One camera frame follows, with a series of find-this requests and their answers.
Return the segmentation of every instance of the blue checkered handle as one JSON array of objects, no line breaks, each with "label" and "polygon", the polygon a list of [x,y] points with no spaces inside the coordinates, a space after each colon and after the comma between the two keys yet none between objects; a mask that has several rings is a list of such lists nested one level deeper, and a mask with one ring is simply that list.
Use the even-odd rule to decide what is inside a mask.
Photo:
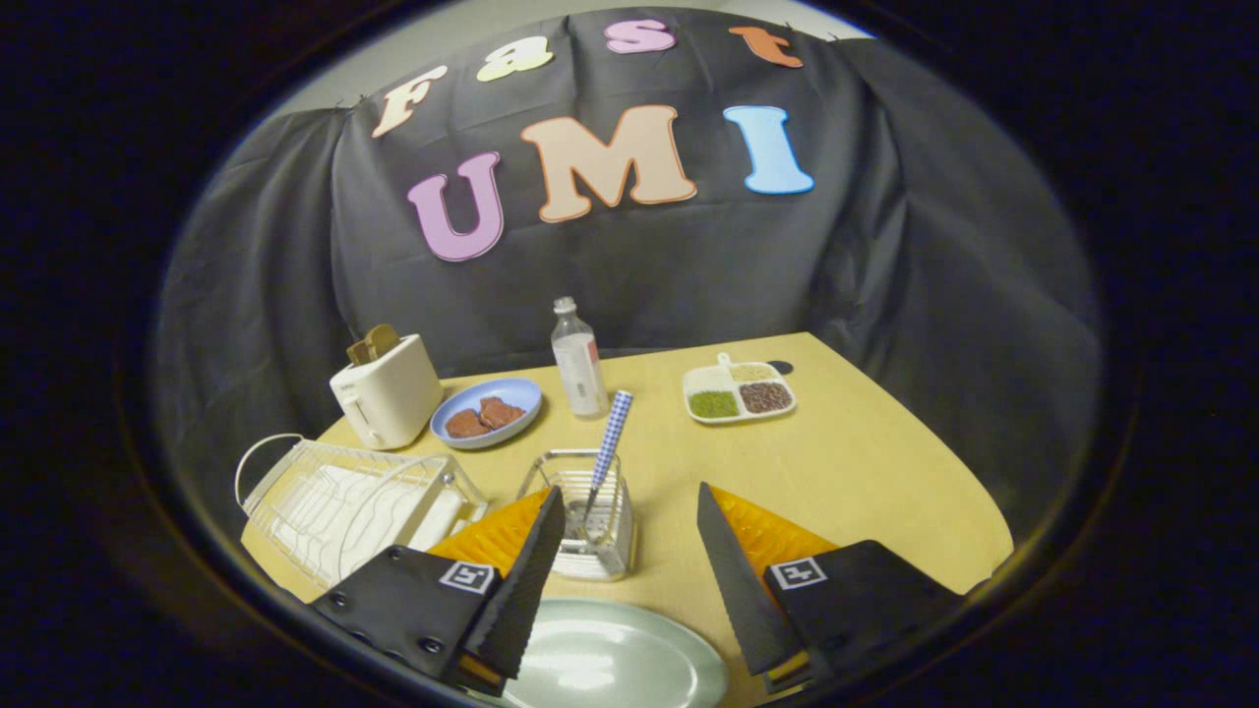
[{"label": "blue checkered handle", "polygon": [[594,457],[594,476],[590,477],[590,498],[585,503],[585,513],[590,513],[594,505],[594,496],[603,486],[603,480],[608,476],[608,467],[617,452],[617,443],[621,442],[621,430],[626,425],[626,416],[630,414],[630,404],[633,403],[633,394],[628,391],[618,391],[612,399],[612,412],[608,413],[608,430],[603,433],[603,445]]}]

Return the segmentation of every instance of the wooden table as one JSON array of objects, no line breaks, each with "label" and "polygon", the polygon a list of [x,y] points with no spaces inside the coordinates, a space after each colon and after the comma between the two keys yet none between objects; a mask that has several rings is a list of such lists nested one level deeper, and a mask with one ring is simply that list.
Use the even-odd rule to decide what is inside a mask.
[{"label": "wooden table", "polygon": [[[689,369],[716,363],[786,360],[797,408],[781,418],[705,426],[690,418],[681,393]],[[551,576],[545,597],[596,597],[637,605],[704,636],[726,663],[723,705],[765,699],[750,677],[725,615],[695,525],[700,481],[708,481],[840,544],[876,539],[949,590],[988,578],[1013,551],[1006,522],[974,475],[922,422],[847,360],[807,333],[603,362],[608,391],[635,394],[618,454],[638,525],[635,572],[613,583]],[[505,374],[443,382],[447,397]],[[497,447],[452,451],[424,432],[407,455],[454,459],[491,503],[514,496],[540,454],[596,448],[606,420],[568,411],[555,367],[515,372],[544,396],[538,420]],[[342,418],[319,438],[361,447]],[[273,548],[247,529],[242,540],[272,577],[295,590],[300,578],[272,572]]]}]

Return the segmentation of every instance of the meat slice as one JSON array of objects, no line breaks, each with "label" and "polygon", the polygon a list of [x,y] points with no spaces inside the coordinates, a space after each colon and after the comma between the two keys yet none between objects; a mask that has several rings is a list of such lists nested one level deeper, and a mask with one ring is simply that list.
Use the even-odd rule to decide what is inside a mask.
[{"label": "meat slice", "polygon": [[499,430],[524,414],[524,408],[509,406],[497,396],[481,399],[481,420],[494,430]]},{"label": "meat slice", "polygon": [[490,428],[481,423],[476,411],[465,408],[446,421],[446,432],[451,437],[476,437],[490,432]]}]

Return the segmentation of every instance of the white wall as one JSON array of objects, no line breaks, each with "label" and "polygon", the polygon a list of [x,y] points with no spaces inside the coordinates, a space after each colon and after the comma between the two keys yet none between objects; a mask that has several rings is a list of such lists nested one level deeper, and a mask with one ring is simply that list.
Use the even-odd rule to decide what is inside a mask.
[{"label": "white wall", "polygon": [[822,39],[870,37],[793,0],[462,0],[431,10],[351,52],[283,101],[274,115],[353,106],[359,96],[407,78],[462,47],[533,21],[611,8],[676,6],[719,10],[792,28]]}]

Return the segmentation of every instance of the plastic bottle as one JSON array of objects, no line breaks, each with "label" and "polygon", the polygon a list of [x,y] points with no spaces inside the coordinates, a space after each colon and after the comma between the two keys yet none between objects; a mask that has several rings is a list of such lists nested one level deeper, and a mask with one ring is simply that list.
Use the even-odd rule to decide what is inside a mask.
[{"label": "plastic bottle", "polygon": [[608,392],[603,387],[594,330],[577,317],[577,304],[572,297],[556,300],[555,314],[559,323],[551,333],[551,350],[555,351],[569,408],[582,420],[602,418],[608,412]]}]

